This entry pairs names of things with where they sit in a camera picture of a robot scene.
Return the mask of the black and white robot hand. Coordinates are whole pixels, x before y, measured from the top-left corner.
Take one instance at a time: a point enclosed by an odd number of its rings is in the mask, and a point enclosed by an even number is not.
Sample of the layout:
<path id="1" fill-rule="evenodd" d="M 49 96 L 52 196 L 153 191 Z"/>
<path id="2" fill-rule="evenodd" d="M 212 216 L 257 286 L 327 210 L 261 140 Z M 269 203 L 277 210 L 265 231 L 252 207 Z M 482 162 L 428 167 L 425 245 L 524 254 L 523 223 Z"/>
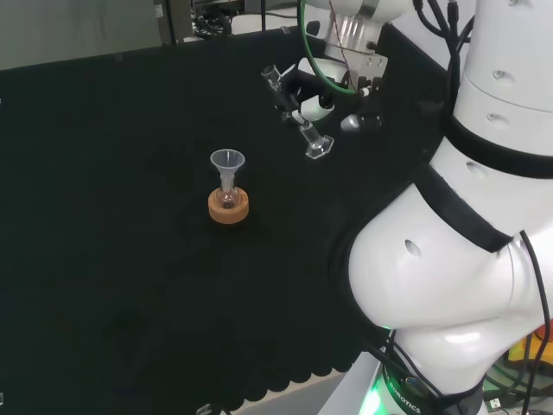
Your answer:
<path id="1" fill-rule="evenodd" d="M 381 99 L 384 76 L 369 79 L 352 76 L 339 61 L 316 58 L 317 67 L 327 76 L 324 82 L 304 57 L 280 76 L 285 97 L 284 114 L 296 125 L 316 124 L 344 104 L 349 113 L 340 121 L 346 133 L 378 131 L 384 122 Z"/>

